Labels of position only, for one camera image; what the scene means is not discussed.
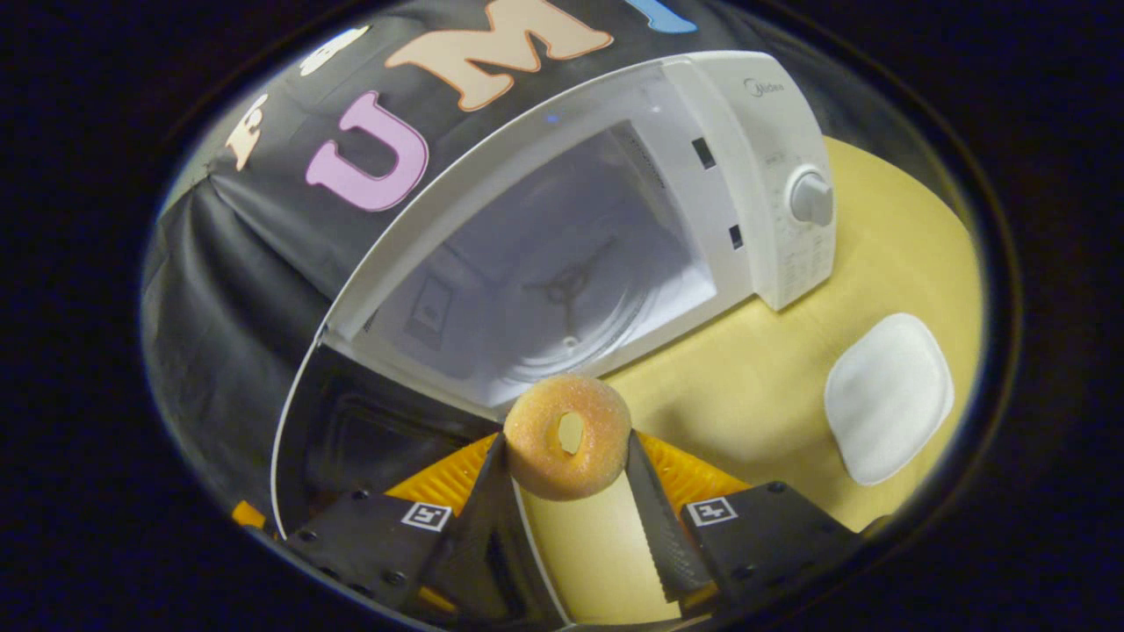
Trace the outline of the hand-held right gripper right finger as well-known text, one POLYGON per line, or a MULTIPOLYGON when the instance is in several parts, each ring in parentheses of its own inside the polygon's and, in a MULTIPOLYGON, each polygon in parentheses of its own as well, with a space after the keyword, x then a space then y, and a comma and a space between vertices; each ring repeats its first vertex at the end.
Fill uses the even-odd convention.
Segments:
POLYGON ((664 596, 686 615, 771 607, 834 575, 864 543, 790 484, 743 484, 638 431, 625 473, 664 596))

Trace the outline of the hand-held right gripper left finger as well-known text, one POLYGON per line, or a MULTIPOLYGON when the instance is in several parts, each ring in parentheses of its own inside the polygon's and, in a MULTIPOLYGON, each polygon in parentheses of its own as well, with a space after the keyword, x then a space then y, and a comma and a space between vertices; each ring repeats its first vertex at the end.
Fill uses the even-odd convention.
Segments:
POLYGON ((359 599, 432 628, 562 628, 495 433, 382 493, 357 487, 285 545, 359 599))

